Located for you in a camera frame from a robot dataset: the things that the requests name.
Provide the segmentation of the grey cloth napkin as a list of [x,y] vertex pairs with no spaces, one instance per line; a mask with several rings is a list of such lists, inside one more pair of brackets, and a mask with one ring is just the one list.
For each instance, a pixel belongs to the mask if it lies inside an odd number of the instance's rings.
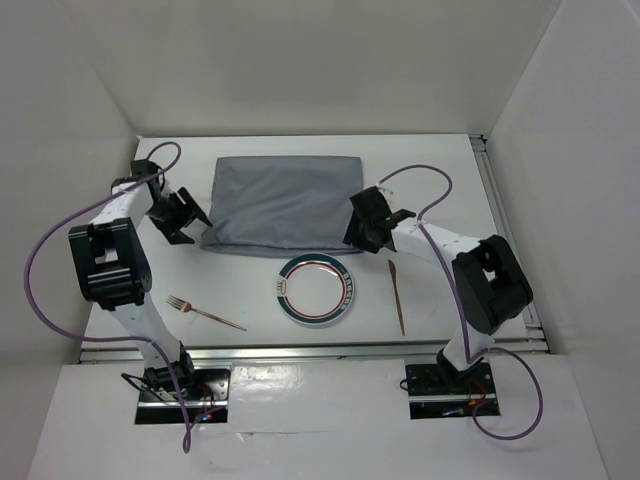
[[343,242],[350,197],[363,190],[353,156],[228,156],[216,161],[200,247],[218,254],[288,258],[354,254]]

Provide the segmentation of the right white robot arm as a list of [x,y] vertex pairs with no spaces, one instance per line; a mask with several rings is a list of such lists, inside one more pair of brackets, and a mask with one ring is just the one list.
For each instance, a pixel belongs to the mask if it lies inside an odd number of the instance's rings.
[[436,356],[436,379],[460,391],[495,342],[502,325],[533,301],[531,286],[507,240],[479,239],[430,224],[417,214],[392,211],[377,187],[350,198],[353,213],[344,242],[360,250],[399,252],[439,266],[460,316],[454,336]]

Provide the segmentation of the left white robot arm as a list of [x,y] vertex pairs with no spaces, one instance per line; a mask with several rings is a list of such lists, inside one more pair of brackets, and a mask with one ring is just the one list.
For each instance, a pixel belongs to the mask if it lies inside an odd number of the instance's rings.
[[144,361],[144,382],[176,399],[196,390],[197,374],[182,342],[165,325],[150,291],[152,272],[137,228],[144,217],[171,245],[192,244],[183,229],[211,224],[184,187],[172,191],[149,159],[131,163],[131,175],[112,183],[118,194],[94,217],[70,229],[68,240],[81,293],[123,326]]

